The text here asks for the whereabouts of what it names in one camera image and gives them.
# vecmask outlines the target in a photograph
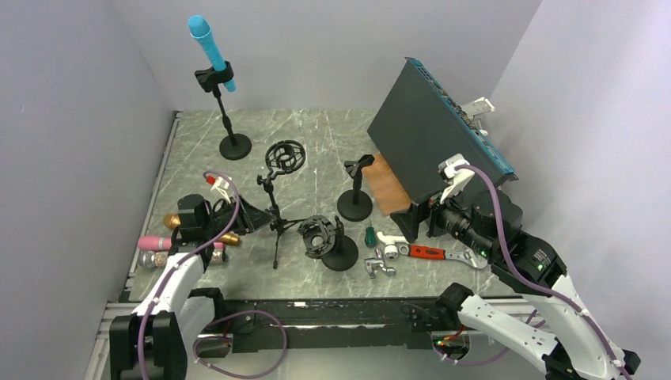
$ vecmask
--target microphone clip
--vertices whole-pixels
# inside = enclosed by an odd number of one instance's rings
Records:
[[[233,67],[229,61],[225,62],[226,68],[222,71],[216,71],[213,67],[210,67],[207,70],[197,70],[194,73],[203,91],[211,93],[213,89],[217,88],[217,85],[222,85],[233,79]]]

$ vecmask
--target microphone stand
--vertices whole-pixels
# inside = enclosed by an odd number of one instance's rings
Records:
[[[213,67],[210,67],[207,70],[197,70],[194,75],[203,91],[214,95],[219,104],[219,110],[222,112],[222,122],[228,135],[219,143],[219,153],[231,161],[245,158],[252,151],[252,141],[241,133],[233,133],[233,124],[226,115],[222,103],[222,92],[219,90],[219,85],[233,79],[233,68],[230,62],[226,61],[226,68],[222,71],[215,71]]]

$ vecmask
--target green screwdriver handle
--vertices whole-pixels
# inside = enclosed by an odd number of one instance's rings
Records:
[[[366,243],[366,247],[375,248],[377,245],[377,239],[375,238],[375,230],[373,229],[373,223],[369,220],[369,226],[366,227],[366,236],[363,238],[363,242]]]

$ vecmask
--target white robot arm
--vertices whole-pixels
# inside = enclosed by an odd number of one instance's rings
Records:
[[[436,301],[439,315],[445,321],[477,329],[505,344],[545,373],[546,378],[612,380],[620,374],[631,378],[640,364],[639,357],[616,346],[591,319],[559,255],[547,242],[521,230],[521,209],[496,191],[491,182],[488,187],[496,192],[498,207],[490,194],[476,197],[477,205],[470,213],[452,207],[446,200],[461,192],[474,170],[475,173],[480,170],[470,166],[460,154],[438,168],[448,183],[441,198],[447,232],[486,256],[494,274],[536,308],[553,333],[502,313],[457,283]],[[514,260],[510,259],[514,268],[509,267],[499,244],[503,233],[506,253],[510,255],[508,247],[514,253]]]
[[[161,277],[133,313],[116,317],[110,325],[114,379],[186,378],[198,335],[213,320],[225,317],[218,288],[194,289],[218,238],[209,228],[212,206],[201,195],[191,194],[180,199],[178,207],[181,224],[171,237]],[[139,341],[144,342],[142,350]]]

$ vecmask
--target gray marble table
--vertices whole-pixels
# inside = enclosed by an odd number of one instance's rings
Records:
[[[210,201],[218,197],[202,178],[206,169],[228,173],[252,205],[266,208],[267,194],[256,184],[258,174],[265,175],[263,156],[273,143],[284,139],[299,141],[306,150],[306,162],[296,173],[278,177],[275,198],[285,219],[300,219],[321,214],[333,221],[336,200],[351,188],[343,161],[357,160],[362,154],[377,153],[366,129],[375,116],[373,109],[302,109],[234,110],[229,112],[233,129],[245,133],[253,142],[251,154],[240,161],[227,161],[218,152],[219,141],[226,135],[219,111],[186,111],[181,114],[165,171],[158,187],[147,234],[169,236],[162,217],[176,212],[179,198],[199,193]],[[370,194],[364,180],[363,190]],[[400,234],[389,218],[381,214],[373,200],[370,217],[376,230]],[[296,228],[284,233],[279,243],[279,267],[272,269],[275,232],[267,227],[242,237],[239,247],[227,247],[229,262],[211,265],[198,287],[219,287],[228,299],[261,298],[365,298],[421,297],[439,295],[452,282],[471,287],[480,295],[511,295],[489,268],[475,270],[466,264],[448,260],[422,260],[402,256],[388,262],[396,268],[395,277],[379,273],[371,279],[363,261],[374,252],[363,244],[368,222],[348,222],[345,234],[357,242],[357,264],[346,272],[333,272],[305,256],[305,246]],[[426,226],[416,243],[462,251],[464,246],[449,236],[429,239]],[[131,299],[148,295],[158,280],[161,268],[138,268]]]

